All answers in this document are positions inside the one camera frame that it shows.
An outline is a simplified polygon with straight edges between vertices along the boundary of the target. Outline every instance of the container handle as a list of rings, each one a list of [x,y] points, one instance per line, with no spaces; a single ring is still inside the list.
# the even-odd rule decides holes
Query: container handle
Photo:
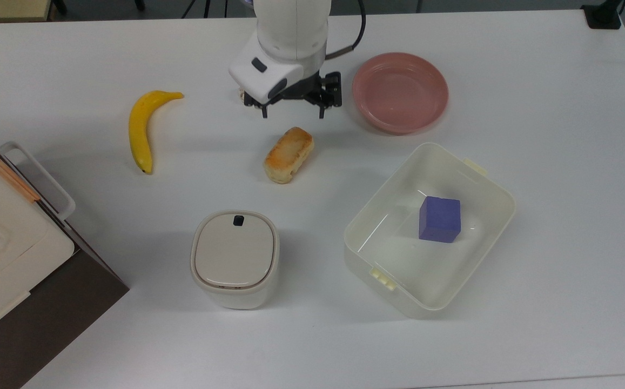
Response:
[[[63,189],[63,187],[58,184],[53,176],[51,176],[50,173],[48,173],[48,171],[46,171],[46,169],[41,166],[41,164],[36,160],[36,158],[33,157],[33,155],[31,155],[31,153],[29,153],[25,148],[19,145],[19,143],[12,141],[1,145],[0,153],[5,155],[6,153],[11,152],[15,149],[21,151],[23,155],[29,160],[29,162],[31,162],[36,167],[36,169],[38,169],[39,172],[43,174],[43,177],[45,177],[51,183],[51,185],[53,185],[53,187],[55,187],[56,190],[60,192],[60,194],[65,198],[65,201],[68,203],[66,207],[64,207],[60,212],[52,210],[56,217],[58,217],[61,222],[70,217],[70,215],[75,211],[75,200],[73,200],[72,196],[70,196],[70,194],[68,194],[65,189]]]
[[[464,158],[463,159],[463,163],[468,165],[468,167],[470,167],[471,169],[475,170],[476,172],[480,173],[480,175],[483,175],[484,177],[487,177],[487,170],[483,169],[482,167],[480,167],[480,165],[478,165],[477,163],[473,162],[472,160],[470,160],[468,158]]]
[[[382,285],[386,286],[388,290],[394,291],[396,289],[396,283],[392,281],[391,278],[386,276],[384,273],[379,271],[378,268],[374,267],[369,271],[369,275],[378,280]]]

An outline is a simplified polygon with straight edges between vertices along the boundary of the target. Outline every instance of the black cable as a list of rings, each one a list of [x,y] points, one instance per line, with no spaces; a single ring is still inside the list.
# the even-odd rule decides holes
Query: black cable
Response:
[[[185,19],[185,17],[187,16],[187,12],[190,12],[190,8],[192,8],[192,5],[194,4],[194,0],[192,0],[190,2],[190,5],[187,6],[187,9],[185,10],[185,13],[181,16],[180,19]]]
[[[362,0],[358,0],[358,6],[360,7],[361,25],[360,25],[360,32],[358,32],[358,37],[356,38],[356,42],[353,42],[352,45],[344,47],[343,49],[340,49],[340,50],[337,50],[335,52],[331,52],[330,54],[327,54],[324,57],[325,60],[333,59],[333,58],[336,58],[336,57],[340,57],[341,55],[344,55],[347,52],[351,52],[360,43],[360,41],[362,39],[362,34],[365,33],[366,13],[365,13],[365,4],[362,2]]]

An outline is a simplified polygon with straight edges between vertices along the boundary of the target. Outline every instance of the black object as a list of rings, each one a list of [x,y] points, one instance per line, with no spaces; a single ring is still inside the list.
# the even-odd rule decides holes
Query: black object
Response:
[[[185,17],[187,16],[187,13],[190,12],[190,9],[192,8],[193,5],[194,5],[194,0],[192,0],[187,5],[187,9],[185,10],[185,12],[183,12],[183,15],[180,17],[180,19],[185,19]],[[206,0],[206,5],[204,6],[204,19],[206,19],[208,15],[209,15],[209,0]]]
[[[319,76],[318,71],[314,75],[283,89],[281,93],[273,96],[273,98],[270,93],[270,98],[267,104],[260,104],[245,92],[244,103],[246,106],[255,106],[262,109],[262,117],[267,118],[267,107],[271,104],[275,104],[282,99],[304,99],[310,104],[319,106],[319,118],[323,119],[325,109],[329,109],[332,106],[341,106],[342,104],[341,73],[335,71],[322,78]]]
[[[63,0],[53,0],[53,4],[55,4],[55,8],[58,8],[60,15],[66,15],[68,13],[68,7]]]
[[[588,26],[596,30],[618,30],[622,25],[617,13],[621,2],[622,0],[606,0],[601,5],[582,5]]]
[[[60,12],[60,15],[67,15],[68,14],[68,7],[67,5],[65,5],[65,2],[63,0],[52,0],[53,4],[55,4],[55,8],[58,8],[58,12]],[[144,0],[135,0],[135,5],[137,6],[137,9],[140,11],[144,11]]]
[[[252,66],[255,66],[255,69],[260,71],[260,73],[267,71],[267,65],[263,64],[258,57],[254,57],[252,60]]]
[[[288,84],[288,79],[282,78],[281,81],[277,82],[273,88],[271,88],[270,93],[267,94],[268,98],[274,98],[278,95]]]

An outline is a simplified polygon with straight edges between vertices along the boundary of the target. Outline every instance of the floor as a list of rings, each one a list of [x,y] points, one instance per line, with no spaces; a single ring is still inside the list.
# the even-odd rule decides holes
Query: floor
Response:
[[[145,0],[146,10],[138,11],[133,0],[65,0],[67,15],[52,12],[55,21],[178,19],[185,14],[191,0]],[[367,13],[475,12],[500,10],[578,9],[584,3],[601,0],[364,0]],[[359,12],[356,0],[332,0],[332,15]],[[194,0],[185,17],[253,17],[254,13],[241,0]],[[622,14],[625,25],[625,10]]]

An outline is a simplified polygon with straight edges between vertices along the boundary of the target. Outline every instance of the plastic container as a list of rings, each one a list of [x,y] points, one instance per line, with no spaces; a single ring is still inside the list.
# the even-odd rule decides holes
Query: plastic container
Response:
[[[446,307],[514,215],[512,195],[486,174],[440,145],[420,145],[345,229],[350,271],[408,317]],[[418,238],[426,196],[460,200],[453,243]]]
[[[192,276],[221,306],[251,310],[275,289],[278,252],[278,232],[267,217],[246,210],[216,212],[194,234]]]

